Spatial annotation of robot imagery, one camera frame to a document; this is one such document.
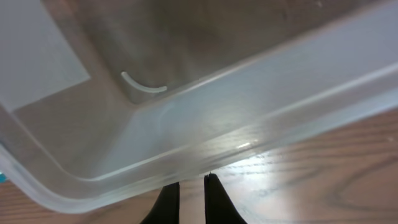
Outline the clear plastic container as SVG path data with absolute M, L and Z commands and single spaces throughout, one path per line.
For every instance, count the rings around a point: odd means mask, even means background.
M 1 2 L 1 170 L 60 213 L 396 106 L 396 1 Z

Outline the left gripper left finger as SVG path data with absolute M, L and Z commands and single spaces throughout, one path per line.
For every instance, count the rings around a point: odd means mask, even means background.
M 180 184 L 166 185 L 141 224 L 179 224 Z

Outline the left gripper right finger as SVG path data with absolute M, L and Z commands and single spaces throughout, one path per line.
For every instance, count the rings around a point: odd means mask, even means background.
M 206 224 L 246 224 L 216 174 L 204 177 Z

